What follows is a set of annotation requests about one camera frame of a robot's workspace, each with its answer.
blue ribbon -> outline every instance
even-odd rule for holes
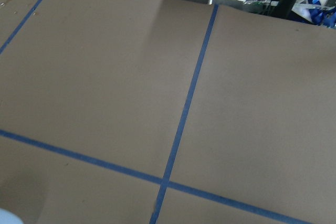
[[[309,4],[321,5],[320,0],[307,0]],[[336,23],[336,7],[331,10],[310,9],[311,21],[315,25],[334,28]]]

blue painter's tape line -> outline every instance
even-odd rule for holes
[[[186,98],[186,101],[184,103],[184,108],[183,108],[183,111],[182,111],[182,114],[181,114],[179,125],[177,127],[177,131],[176,131],[175,139],[174,139],[174,142],[173,142],[173,146],[172,146],[169,158],[168,158],[166,169],[164,171],[164,175],[163,175],[162,183],[161,183],[161,186],[160,186],[160,189],[159,189],[159,193],[157,194],[155,210],[154,210],[154,212],[151,216],[150,222],[149,222],[150,224],[155,224],[156,223],[156,221],[159,217],[160,211],[161,211],[162,202],[163,202],[166,190],[167,190],[167,186],[169,184],[170,175],[171,175],[172,170],[173,170],[178,146],[180,145],[180,141],[181,141],[181,137],[182,137],[182,134],[183,134],[185,122],[187,120],[188,113],[189,113],[189,108],[190,108],[190,105],[191,105],[191,102],[192,102],[192,99],[193,99],[193,95],[194,95],[194,92],[195,92],[198,76],[200,75],[203,59],[204,59],[204,56],[205,56],[205,51],[206,51],[207,45],[209,43],[212,28],[214,26],[217,10],[218,10],[218,5],[215,5],[214,8],[213,8],[212,14],[211,14],[211,18],[210,18],[210,21],[209,21],[209,24],[208,24],[208,28],[207,28],[205,36],[204,36],[203,44],[202,44],[201,51],[199,53],[199,57],[198,57],[198,60],[197,60],[197,63],[196,63],[196,67],[195,67],[194,74],[193,74],[193,77],[192,77],[192,81],[191,81],[191,84],[190,84],[190,87],[189,87],[187,98]]]
[[[58,153],[63,156],[74,158],[74,159],[77,159],[77,160],[80,160],[80,161],[83,161],[83,162],[86,162],[92,165],[97,165],[97,166],[100,166],[100,167],[103,167],[109,170],[113,170],[118,173],[123,173],[129,176],[135,177],[135,178],[143,179],[143,180],[155,183],[155,184],[161,184],[161,181],[162,181],[161,178],[158,178],[158,177],[146,174],[146,173],[142,173],[137,170],[133,170],[133,169],[129,169],[129,168],[126,168],[120,165],[109,163],[101,159],[97,159],[97,158],[83,155],[77,152],[69,151],[64,148],[56,147],[56,146],[46,144],[46,143],[43,143],[37,140],[32,140],[30,138],[20,136],[20,135],[17,135],[17,134],[8,132],[8,131],[0,130],[0,136],[4,136],[6,138],[16,140],[21,143],[29,144],[29,145],[32,145],[32,146],[35,146],[35,147],[38,147],[38,148],[41,148],[47,151]]]
[[[189,186],[184,186],[181,185],[179,183],[175,183],[175,182],[169,182],[168,184],[169,188],[178,190],[178,191],[182,191],[184,193],[187,194],[192,194],[195,195],[197,197],[201,197],[204,199],[208,199],[211,201],[215,201],[218,203],[221,203],[223,205],[227,205],[230,207],[234,207],[234,208],[238,208],[240,210],[243,211],[247,211],[247,212],[251,212],[254,213],[256,215],[260,215],[260,216],[264,216],[273,220],[277,220],[277,221],[281,221],[283,223],[288,223],[288,224],[311,224],[310,222],[306,222],[303,220],[299,220],[299,219],[295,219],[292,217],[288,217],[286,215],[282,215],[282,214],[278,214],[276,212],[272,212],[272,211],[268,211],[259,207],[255,207],[246,203],[242,203],[233,199],[228,199],[228,198],[224,198],[222,196],[216,195],[216,194],[212,194],[212,193],[208,193],[206,191],[202,191],[193,187],[189,187]]]
[[[9,38],[5,41],[5,43],[0,47],[0,54],[5,50],[5,48],[8,46],[9,43],[13,40],[15,35],[20,31],[20,29],[23,27],[23,25],[27,22],[29,17],[33,14],[35,9],[39,6],[39,4],[42,2],[42,0],[37,0],[35,5],[30,9],[30,11],[27,13],[27,15],[23,18],[23,20],[20,22],[20,24],[15,28],[15,30],[12,32],[12,34],[9,36]]]

blue tape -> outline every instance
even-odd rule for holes
[[[206,33],[205,33],[205,37],[204,37],[203,44],[202,44],[202,47],[201,47],[201,51],[199,53],[199,57],[198,57],[198,60],[197,60],[197,63],[196,63],[196,67],[195,67],[193,78],[192,78],[192,81],[191,81],[191,84],[190,84],[190,87],[189,87],[187,98],[186,98],[185,103],[184,103],[184,108],[183,108],[183,111],[182,111],[182,114],[181,114],[180,122],[178,123],[179,125],[177,127],[177,131],[176,131],[175,139],[174,139],[174,142],[173,142],[173,146],[172,146],[169,158],[168,158],[166,169],[164,171],[164,175],[163,175],[162,183],[160,185],[159,193],[157,194],[155,210],[154,210],[154,212],[151,216],[151,219],[150,219],[150,222],[149,222],[150,224],[155,224],[156,223],[156,221],[159,217],[160,211],[161,211],[162,202],[163,202],[166,190],[167,190],[167,186],[169,184],[169,179],[170,179],[170,176],[171,176],[171,173],[172,173],[172,170],[173,170],[178,146],[180,145],[180,141],[181,141],[181,137],[182,137],[182,134],[183,134],[185,122],[187,120],[188,113],[189,113],[189,108],[190,108],[191,101],[193,99],[193,95],[194,95],[194,92],[195,92],[198,76],[200,75],[201,66],[202,66],[202,63],[203,63],[204,56],[205,56],[205,51],[206,51],[207,45],[209,43],[212,28],[214,26],[217,10],[218,10],[218,5],[215,5],[214,8],[213,8],[212,14],[211,14],[211,18],[210,18],[210,21],[209,21],[209,24],[208,24],[208,28],[207,28]]]
[[[260,216],[264,216],[267,217],[269,219],[273,219],[273,220],[277,220],[277,221],[281,221],[283,223],[288,223],[288,224],[311,224],[310,222],[306,222],[303,220],[299,220],[299,219],[295,219],[292,217],[288,217],[282,214],[278,214],[276,212],[272,212],[272,211],[268,211],[259,207],[255,207],[246,203],[242,203],[233,199],[228,199],[228,198],[224,198],[222,196],[216,195],[216,194],[212,194],[212,193],[208,193],[206,191],[202,191],[202,190],[198,190],[195,189],[193,187],[189,187],[189,186],[184,186],[181,185],[179,183],[175,183],[175,182],[169,182],[168,184],[169,188],[178,190],[178,191],[182,191],[184,193],[187,194],[192,194],[204,199],[208,199],[211,201],[215,201],[218,203],[221,203],[223,205],[227,205],[230,207],[234,207],[243,211],[247,211],[247,212],[251,212],[254,213],[256,215],[260,215]]]
[[[321,5],[320,0],[307,0],[309,4]],[[336,8],[331,10],[310,9],[311,21],[315,25],[325,25],[330,28],[335,27],[336,23]]]
[[[142,173],[142,172],[139,172],[137,170],[133,170],[133,169],[129,169],[129,168],[126,168],[126,167],[123,167],[123,166],[120,166],[120,165],[109,163],[109,162],[103,161],[101,159],[97,159],[97,158],[90,157],[90,156],[87,156],[87,155],[83,155],[83,154],[80,154],[80,153],[77,153],[77,152],[69,151],[69,150],[66,150],[64,148],[56,147],[56,146],[46,144],[46,143],[43,143],[43,142],[40,142],[40,141],[37,141],[37,140],[32,140],[32,139],[27,138],[25,136],[20,136],[20,135],[17,135],[17,134],[8,132],[8,131],[0,130],[0,136],[4,136],[6,138],[10,138],[12,140],[16,140],[16,141],[21,142],[21,143],[29,144],[29,145],[32,145],[32,146],[35,146],[35,147],[38,147],[38,148],[41,148],[41,149],[44,149],[44,150],[47,150],[47,151],[58,153],[58,154],[61,154],[63,156],[67,156],[67,157],[70,157],[70,158],[73,158],[73,159],[77,159],[77,160],[80,160],[80,161],[83,161],[83,162],[86,162],[86,163],[89,163],[89,164],[92,164],[92,165],[97,165],[97,166],[100,166],[100,167],[103,167],[103,168],[106,168],[106,169],[109,169],[109,170],[113,170],[113,171],[118,172],[118,173],[123,173],[123,174],[129,175],[129,176],[135,177],[135,178],[147,180],[147,181],[155,183],[155,184],[160,184],[161,181],[162,181],[161,178],[158,178],[158,177],[146,174],[146,173]]]
[[[27,22],[29,17],[33,14],[33,12],[36,10],[36,8],[39,6],[39,4],[42,2],[42,0],[37,0],[35,5],[30,9],[30,11],[27,13],[27,15],[23,18],[23,20],[20,22],[20,24],[15,28],[15,30],[12,32],[12,34],[9,36],[9,38],[5,41],[5,43],[0,47],[0,54],[5,50],[5,48],[8,46],[9,43],[13,40],[15,35],[20,31],[20,29],[23,27],[23,25]]]

